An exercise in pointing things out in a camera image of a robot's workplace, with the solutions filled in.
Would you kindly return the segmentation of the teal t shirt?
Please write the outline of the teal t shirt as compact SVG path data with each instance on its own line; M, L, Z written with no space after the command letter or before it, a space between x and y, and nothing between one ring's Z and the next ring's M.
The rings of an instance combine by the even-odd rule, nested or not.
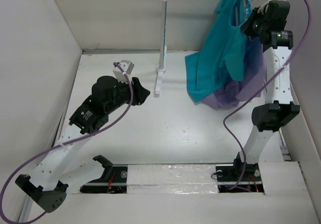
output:
M221 0L217 18L201 51L185 57L187 92L194 102L209 96L228 81L242 81L247 37L235 26L237 0Z

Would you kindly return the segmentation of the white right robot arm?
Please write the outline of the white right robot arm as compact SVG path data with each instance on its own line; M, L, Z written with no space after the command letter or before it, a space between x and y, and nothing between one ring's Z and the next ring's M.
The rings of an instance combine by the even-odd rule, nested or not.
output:
M259 157L280 128L287 125L300 112L293 102L290 90L288 60L293 48L293 33L285 30L290 4L286 1L269 0L255 8L241 29L246 36L258 37L263 45L267 63L265 103L253 109L253 128L250 136L233 162L230 171L237 180L244 180L258 170Z

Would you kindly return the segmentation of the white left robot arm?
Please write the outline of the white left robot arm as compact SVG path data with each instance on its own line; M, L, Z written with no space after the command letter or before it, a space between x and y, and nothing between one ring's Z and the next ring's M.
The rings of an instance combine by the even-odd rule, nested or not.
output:
M98 179L111 178L113 164L98 155L71 172L65 169L80 149L108 122L109 115L126 104L141 105L150 95L137 77L129 84L112 76L102 76L91 88L91 94L76 109L53 151L50 151L30 175L19 175L15 183L46 213L57 210L68 193Z

